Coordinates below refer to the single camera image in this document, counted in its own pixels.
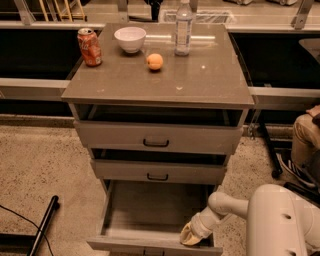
white bowl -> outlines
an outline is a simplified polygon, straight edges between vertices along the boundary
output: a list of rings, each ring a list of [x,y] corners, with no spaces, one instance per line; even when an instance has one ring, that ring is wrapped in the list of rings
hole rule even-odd
[[[114,33],[120,47],[128,52],[138,52],[146,39],[146,31],[138,27],[120,28]]]

orange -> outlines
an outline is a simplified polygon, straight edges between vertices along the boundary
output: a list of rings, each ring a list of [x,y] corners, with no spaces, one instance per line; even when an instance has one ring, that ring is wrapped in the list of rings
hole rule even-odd
[[[162,67],[163,65],[163,59],[162,59],[162,56],[158,53],[153,53],[153,54],[150,54],[148,57],[147,57],[147,64],[148,64],[148,67],[151,69],[151,70],[158,70]]]

cabinet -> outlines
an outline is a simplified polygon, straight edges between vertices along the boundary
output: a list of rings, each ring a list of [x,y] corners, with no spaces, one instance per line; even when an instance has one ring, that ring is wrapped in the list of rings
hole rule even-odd
[[[213,237],[186,247],[179,234],[222,183],[253,106],[237,56],[222,25],[195,24],[188,57],[173,54],[174,25],[134,25],[147,31],[140,52],[118,47],[113,33],[124,24],[106,25],[103,63],[82,64],[62,96],[106,192],[99,234],[88,243],[143,255],[221,255]],[[159,72],[145,63],[153,52],[164,58]]]

open drawer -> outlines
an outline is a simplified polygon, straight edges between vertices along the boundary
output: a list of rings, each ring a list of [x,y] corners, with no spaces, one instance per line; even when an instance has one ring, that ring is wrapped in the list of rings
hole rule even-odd
[[[75,121],[84,147],[234,154],[242,127]]]
[[[112,181],[100,233],[87,242],[95,250],[141,255],[221,255],[212,236],[195,246],[180,244],[182,228],[211,192],[204,185]]]
[[[221,184],[226,155],[94,150],[91,166],[99,179],[163,183]]]

drawer handle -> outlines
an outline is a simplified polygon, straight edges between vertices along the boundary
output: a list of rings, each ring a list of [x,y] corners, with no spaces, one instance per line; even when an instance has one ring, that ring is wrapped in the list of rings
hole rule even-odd
[[[155,142],[148,142],[146,139],[143,139],[143,145],[146,147],[158,147],[158,148],[165,148],[169,146],[169,140],[164,143],[155,143]]]
[[[166,174],[164,178],[155,178],[155,177],[152,177],[152,175],[150,175],[149,173],[147,173],[147,178],[148,180],[167,181],[169,179],[169,175]]]
[[[143,256],[146,256],[147,254],[146,254],[146,250],[143,250]]]

